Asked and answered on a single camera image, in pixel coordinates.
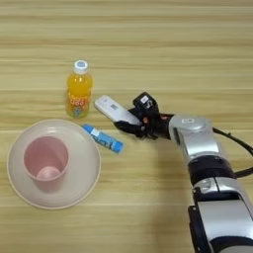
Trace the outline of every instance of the blue tube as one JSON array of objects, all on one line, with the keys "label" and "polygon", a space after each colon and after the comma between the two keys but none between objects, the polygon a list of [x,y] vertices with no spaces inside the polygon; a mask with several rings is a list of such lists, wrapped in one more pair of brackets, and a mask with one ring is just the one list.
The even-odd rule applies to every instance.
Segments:
[{"label": "blue tube", "polygon": [[101,145],[110,148],[116,153],[120,153],[123,150],[124,144],[107,134],[95,129],[93,126],[89,124],[85,124],[82,126],[87,132],[91,134],[91,136]]}]

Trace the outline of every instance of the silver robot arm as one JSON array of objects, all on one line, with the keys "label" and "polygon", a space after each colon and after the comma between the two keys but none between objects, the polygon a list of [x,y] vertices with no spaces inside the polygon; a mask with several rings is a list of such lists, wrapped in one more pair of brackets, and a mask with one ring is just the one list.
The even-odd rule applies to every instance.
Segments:
[{"label": "silver robot arm", "polygon": [[252,253],[253,207],[236,180],[211,122],[173,116],[169,134],[183,149],[195,204],[189,207],[190,229],[198,253]]}]

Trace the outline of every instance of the pink cup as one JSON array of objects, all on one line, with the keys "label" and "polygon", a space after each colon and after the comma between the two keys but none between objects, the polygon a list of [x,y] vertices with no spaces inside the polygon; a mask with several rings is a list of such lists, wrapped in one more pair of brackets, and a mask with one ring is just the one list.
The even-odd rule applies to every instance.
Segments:
[{"label": "pink cup", "polygon": [[25,166],[37,187],[47,193],[59,189],[67,170],[68,151],[58,138],[44,136],[29,144]]}]

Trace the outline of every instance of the orange juice bottle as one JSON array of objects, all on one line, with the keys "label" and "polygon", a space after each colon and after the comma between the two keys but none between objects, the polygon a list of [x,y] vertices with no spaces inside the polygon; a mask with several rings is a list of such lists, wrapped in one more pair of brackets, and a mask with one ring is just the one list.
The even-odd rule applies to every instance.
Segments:
[{"label": "orange juice bottle", "polygon": [[67,79],[66,112],[74,118],[83,118],[89,113],[92,77],[88,73],[88,63],[77,60],[74,72]]}]

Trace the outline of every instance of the white plate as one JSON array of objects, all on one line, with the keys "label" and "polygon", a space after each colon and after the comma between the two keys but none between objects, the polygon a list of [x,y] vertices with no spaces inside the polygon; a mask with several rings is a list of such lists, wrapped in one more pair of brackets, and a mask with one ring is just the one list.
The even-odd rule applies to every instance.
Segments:
[{"label": "white plate", "polygon": [[[38,137],[53,136],[64,142],[69,152],[66,175],[57,192],[44,193],[37,188],[24,164],[28,145]],[[42,209],[64,209],[83,200],[95,187],[101,170],[101,157],[93,138],[81,126],[51,120],[26,129],[16,140],[8,157],[8,176],[17,194]]]}]

